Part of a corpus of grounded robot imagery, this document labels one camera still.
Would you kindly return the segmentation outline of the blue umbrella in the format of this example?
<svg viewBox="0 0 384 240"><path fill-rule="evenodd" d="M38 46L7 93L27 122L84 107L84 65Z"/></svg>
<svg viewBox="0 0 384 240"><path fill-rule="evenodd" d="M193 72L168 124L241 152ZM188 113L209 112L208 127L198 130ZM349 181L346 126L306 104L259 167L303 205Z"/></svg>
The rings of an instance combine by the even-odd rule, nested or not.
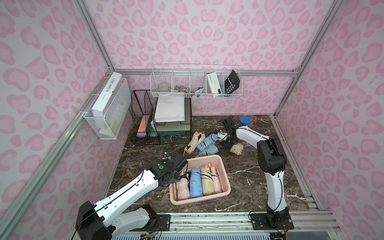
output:
<svg viewBox="0 0 384 240"><path fill-rule="evenodd" d="M198 146L198 150L201 152L208 148L210 145L214 144L218 139L217 134L210 134L208 137L206 137Z"/></svg>
<svg viewBox="0 0 384 240"><path fill-rule="evenodd" d="M190 197L191 199L203 196L203 184L201 171L199 169L191 169L190 178Z"/></svg>

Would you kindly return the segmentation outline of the pink plastic storage box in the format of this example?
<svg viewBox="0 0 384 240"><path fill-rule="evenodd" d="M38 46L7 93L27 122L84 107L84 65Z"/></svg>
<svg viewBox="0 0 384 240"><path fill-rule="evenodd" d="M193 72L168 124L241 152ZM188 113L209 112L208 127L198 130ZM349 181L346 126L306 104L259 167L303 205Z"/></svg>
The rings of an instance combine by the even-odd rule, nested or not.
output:
<svg viewBox="0 0 384 240"><path fill-rule="evenodd" d="M218 178L220 180L222 192L210 196L205 197L199 197L199 198L193 198L188 200L178 200L177 198L177 186L176 184L170 185L170 200L173 205L179 206L179 205L186 205L186 204L194 204L204 201L209 201L221 197L225 197L231 193L231 185L227 176L227 172L223 163L222 158L219 155L212 155L212 156L206 156L206 157L199 157L199 158L193 158L193 159L187 159L189 165L188 167L184 167L183 171L188 170L190 171L192 168L201 167L204 164L211 163L214 167L216 167L216 171L218 173Z"/></svg>

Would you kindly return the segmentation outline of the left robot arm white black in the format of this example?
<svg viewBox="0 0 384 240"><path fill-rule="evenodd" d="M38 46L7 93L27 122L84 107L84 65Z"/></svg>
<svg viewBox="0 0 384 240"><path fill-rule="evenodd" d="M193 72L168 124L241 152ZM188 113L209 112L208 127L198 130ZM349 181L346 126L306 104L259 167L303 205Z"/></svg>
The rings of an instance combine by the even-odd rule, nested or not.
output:
<svg viewBox="0 0 384 240"><path fill-rule="evenodd" d="M83 203L78 211L74 235L82 240L111 240L126 232L145 232L143 239L159 239L169 230L170 216L158 215L149 205L132 212L125 211L141 197L158 187L168 187L181 180L181 171L188 165L182 155L164 156L152 161L130 183L92 204Z"/></svg>

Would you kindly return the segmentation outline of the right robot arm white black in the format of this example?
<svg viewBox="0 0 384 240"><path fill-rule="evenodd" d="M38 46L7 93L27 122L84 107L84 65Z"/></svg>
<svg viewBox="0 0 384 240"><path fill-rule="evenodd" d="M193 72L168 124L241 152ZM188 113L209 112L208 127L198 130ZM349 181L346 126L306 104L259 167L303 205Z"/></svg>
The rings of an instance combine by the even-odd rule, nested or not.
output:
<svg viewBox="0 0 384 240"><path fill-rule="evenodd" d="M231 118L223 120L224 128L228 134L225 139L227 147L241 140L257 149L257 160L260 169L267 180L268 202L265 221L270 226L285 221L289 218L289 209L285 200L284 174L287 164L285 150L279 137L269 137L255 130L248 124L250 118L236 124Z"/></svg>

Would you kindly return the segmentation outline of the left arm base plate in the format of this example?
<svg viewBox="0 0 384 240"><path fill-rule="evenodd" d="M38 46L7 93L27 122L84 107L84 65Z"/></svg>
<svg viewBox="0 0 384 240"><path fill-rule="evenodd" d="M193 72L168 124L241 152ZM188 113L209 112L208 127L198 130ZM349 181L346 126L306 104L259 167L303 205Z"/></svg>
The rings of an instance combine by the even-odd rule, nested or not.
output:
<svg viewBox="0 0 384 240"><path fill-rule="evenodd" d="M158 229L161 231L169 231L171 223L171 215L158 214L155 217L150 217L148 223L142 227L131 230L131 232L155 232Z"/></svg>

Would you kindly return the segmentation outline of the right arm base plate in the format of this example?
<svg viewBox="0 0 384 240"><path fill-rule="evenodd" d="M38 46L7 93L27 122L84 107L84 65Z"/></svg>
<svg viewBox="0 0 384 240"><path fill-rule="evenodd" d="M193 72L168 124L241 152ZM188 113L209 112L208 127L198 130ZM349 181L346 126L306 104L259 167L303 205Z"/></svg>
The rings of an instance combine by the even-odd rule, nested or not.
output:
<svg viewBox="0 0 384 240"><path fill-rule="evenodd" d="M290 215L281 220L279 223L269 223L266 213L249 212L248 219L252 223L253 230L271 230L271 231L284 231L293 230L295 228L293 220Z"/></svg>

